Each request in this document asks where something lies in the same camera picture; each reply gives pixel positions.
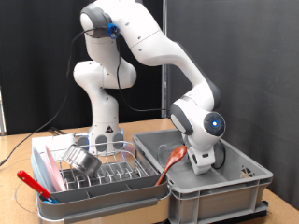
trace black backdrop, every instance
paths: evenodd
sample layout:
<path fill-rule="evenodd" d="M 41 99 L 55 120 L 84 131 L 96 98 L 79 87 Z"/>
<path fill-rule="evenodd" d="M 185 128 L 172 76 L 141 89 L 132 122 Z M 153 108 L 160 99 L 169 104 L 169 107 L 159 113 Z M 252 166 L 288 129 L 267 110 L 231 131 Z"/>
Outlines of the black backdrop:
<path fill-rule="evenodd" d="M 224 140 L 270 170 L 268 188 L 299 209 L 299 1 L 169 0 L 167 10 L 168 36 L 221 90 Z M 171 104 L 192 85 L 168 71 Z"/>
<path fill-rule="evenodd" d="M 82 31 L 79 12 L 90 2 L 93 1 L 0 1 L 0 84 L 8 134 L 30 133 L 59 109 L 65 94 L 70 42 Z M 163 1 L 145 0 L 144 5 L 162 27 Z M 123 90 L 128 103 L 140 109 L 160 108 L 161 66 L 138 63 L 123 39 L 121 55 L 137 71 L 135 85 Z M 72 57 L 69 96 L 63 111 L 50 125 L 59 129 L 92 125 L 90 99 L 72 74 L 77 62 L 90 60 L 84 36 L 75 43 Z M 118 90 L 107 92 L 120 104 L 120 122 L 161 116 L 159 111 L 132 111 L 124 105 Z"/>

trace storage crate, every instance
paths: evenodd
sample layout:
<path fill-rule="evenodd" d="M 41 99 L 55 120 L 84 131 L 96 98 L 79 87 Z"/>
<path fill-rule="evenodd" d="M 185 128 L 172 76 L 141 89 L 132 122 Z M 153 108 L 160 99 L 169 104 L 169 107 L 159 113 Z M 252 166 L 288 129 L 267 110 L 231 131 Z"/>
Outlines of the storage crate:
<path fill-rule="evenodd" d="M 137 158 L 142 154 L 160 173 L 164 158 L 184 143 L 178 130 L 135 133 L 133 141 L 138 147 Z M 219 170 L 211 168 L 203 175 L 195 175 L 186 155 L 168 171 L 173 191 L 169 214 L 172 224 L 206 224 L 267 209 L 262 202 L 263 190 L 272 182 L 273 174 L 221 141 L 226 148 L 226 161 Z M 221 144 L 215 146 L 217 163 L 222 159 L 220 147 Z"/>

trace dish rack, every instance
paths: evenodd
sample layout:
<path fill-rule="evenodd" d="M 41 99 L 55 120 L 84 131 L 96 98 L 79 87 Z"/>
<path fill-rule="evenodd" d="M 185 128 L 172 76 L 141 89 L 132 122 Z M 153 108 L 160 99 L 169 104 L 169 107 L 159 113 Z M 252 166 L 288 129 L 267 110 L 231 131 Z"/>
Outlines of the dish rack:
<path fill-rule="evenodd" d="M 161 185 L 154 186 L 160 177 L 157 170 L 133 143 L 117 143 L 125 147 L 109 155 L 94 155 L 102 162 L 95 177 L 83 174 L 63 160 L 56 160 L 66 191 L 51 194 L 60 204 L 44 203 L 36 195 L 39 223 L 147 223 L 144 214 L 155 214 L 147 217 L 149 223 L 168 218 L 171 189 L 167 186 L 167 177 Z"/>
<path fill-rule="evenodd" d="M 130 142 L 121 141 L 118 143 L 124 143 L 126 144 L 126 146 L 131 145 L 130 148 L 135 147 L 135 145 Z M 100 145 L 103 144 L 87 145 L 84 147 L 95 147 Z M 133 160 L 128 161 L 125 154 L 129 154 L 131 158 L 133 158 Z M 99 158 L 102 162 L 102 165 L 99 171 L 96 173 L 96 177 L 94 178 L 83 174 L 81 171 L 77 169 L 74 169 L 71 165 L 69 165 L 69 169 L 63 169 L 64 161 L 62 160 L 57 161 L 59 162 L 61 175 L 67 190 L 86 188 L 94 185 L 107 184 L 107 183 L 118 182 L 122 180 L 135 179 L 135 178 L 141 178 L 145 176 L 158 174 L 157 171 L 155 171 L 154 169 L 147 172 L 145 168 L 137 160 L 134 153 L 130 152 L 129 150 L 115 149 L 114 153 L 110 152 L 109 155 L 106 154 L 105 156 L 99 156 L 99 155 L 94 155 L 94 156 Z"/>

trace red handle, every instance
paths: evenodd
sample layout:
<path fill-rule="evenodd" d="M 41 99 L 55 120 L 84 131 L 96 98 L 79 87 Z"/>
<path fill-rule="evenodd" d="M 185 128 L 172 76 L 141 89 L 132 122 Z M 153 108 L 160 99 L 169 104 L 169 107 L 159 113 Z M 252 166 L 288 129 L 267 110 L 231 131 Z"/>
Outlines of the red handle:
<path fill-rule="evenodd" d="M 25 182 L 28 186 L 30 186 L 32 189 L 36 190 L 37 193 L 39 193 L 44 198 L 48 199 L 50 197 L 50 193 L 41 187 L 31 176 L 29 176 L 24 171 L 19 171 L 17 173 L 17 176 L 19 179 L 21 179 L 23 182 Z"/>

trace cable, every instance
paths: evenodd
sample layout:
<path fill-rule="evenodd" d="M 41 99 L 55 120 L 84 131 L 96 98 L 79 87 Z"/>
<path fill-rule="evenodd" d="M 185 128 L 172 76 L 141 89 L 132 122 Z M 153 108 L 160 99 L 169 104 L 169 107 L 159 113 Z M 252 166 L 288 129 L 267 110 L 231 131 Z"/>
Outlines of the cable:
<path fill-rule="evenodd" d="M 18 202 L 18 199 L 17 199 L 17 191 L 18 191 L 18 189 L 19 189 L 19 187 L 20 187 L 20 185 L 21 185 L 22 183 L 23 183 L 23 182 L 21 182 L 21 183 L 19 184 L 19 186 L 18 186 L 18 187 L 16 188 L 16 190 L 15 190 L 15 195 L 14 195 L 14 196 L 15 196 L 16 202 L 17 202 L 17 204 L 19 205 L 19 207 L 21 207 L 21 208 L 24 209 L 25 211 L 30 212 L 30 213 L 36 215 L 35 212 L 29 211 L 28 209 L 24 208 L 24 207 Z"/>
<path fill-rule="evenodd" d="M 226 149 L 225 149 L 225 146 L 224 144 L 221 142 L 221 140 L 219 140 L 219 142 L 221 143 L 222 145 L 222 149 L 223 149 L 223 161 L 222 161 L 222 164 L 220 167 L 215 167 L 215 163 L 212 164 L 212 167 L 215 169 L 215 170 L 219 170 L 225 163 L 225 160 L 226 160 Z"/>
<path fill-rule="evenodd" d="M 35 133 L 39 132 L 40 130 L 42 130 L 43 128 L 45 128 L 48 124 L 50 124 L 54 119 L 56 119 L 56 117 L 58 116 L 58 114 L 62 111 L 63 107 L 64 107 L 64 104 L 66 102 L 66 99 L 67 99 L 67 94 L 68 94 L 68 76 L 69 76 L 69 68 L 70 68 L 70 63 L 71 63 L 71 58 L 72 58 L 72 49 L 73 49 L 73 44 L 75 43 L 75 41 L 81 37 L 83 34 L 85 34 L 86 32 L 89 32 L 89 31 L 92 31 L 92 30 L 95 30 L 95 29 L 101 29 L 101 28 L 106 28 L 106 26 L 104 27 L 99 27 L 99 28 L 92 28 L 92 29 L 89 29 L 89 30 L 85 30 L 85 31 L 82 31 L 81 33 L 79 33 L 78 35 L 75 36 L 75 38 L 72 40 L 71 42 L 71 47 L 70 47 L 70 51 L 69 51 L 69 58 L 68 58 L 68 64 L 67 64 L 67 70 L 66 70 L 66 93 L 65 93 L 65 96 L 64 96 L 64 100 L 63 100 L 63 103 L 61 105 L 61 107 L 59 108 L 59 110 L 57 111 L 57 113 L 54 115 L 54 117 L 52 119 L 50 119 L 47 123 L 45 123 L 43 126 L 41 126 L 40 128 L 38 128 L 37 130 L 35 130 L 34 132 L 30 133 L 27 137 L 25 137 L 23 140 L 21 140 L 19 142 L 18 145 L 16 145 L 12 150 L 11 152 L 9 153 L 9 155 L 7 156 L 6 159 L 3 159 L 1 162 L 0 162 L 0 166 L 2 166 L 4 163 L 6 163 L 6 161 L 9 159 L 9 157 L 11 156 L 11 154 L 16 150 L 16 148 L 22 144 L 24 141 L 26 141 L 29 137 L 31 137 L 32 135 L 34 135 Z"/>
<path fill-rule="evenodd" d="M 120 48 L 120 40 L 116 39 L 116 43 L 117 43 L 117 48 L 118 48 L 118 52 L 119 52 L 119 59 L 120 59 L 120 62 L 119 62 L 119 66 L 118 66 L 118 70 L 117 70 L 117 78 L 118 78 L 118 84 L 119 84 L 119 91 L 120 91 L 120 94 L 121 94 L 121 98 L 122 100 L 124 101 L 124 103 L 132 110 L 134 111 L 137 111 L 137 112 L 149 112 L 149 111 L 161 111 L 161 110 L 166 110 L 166 111 L 170 111 L 169 109 L 144 109 L 144 110 L 140 110 L 140 109 L 135 109 L 133 107 L 131 107 L 127 102 L 126 100 L 124 99 L 123 95 L 122 95 L 122 92 L 121 92 L 121 84 L 120 84 L 120 74 L 119 74 L 119 71 L 120 71 L 120 67 L 121 67 L 121 48 Z"/>

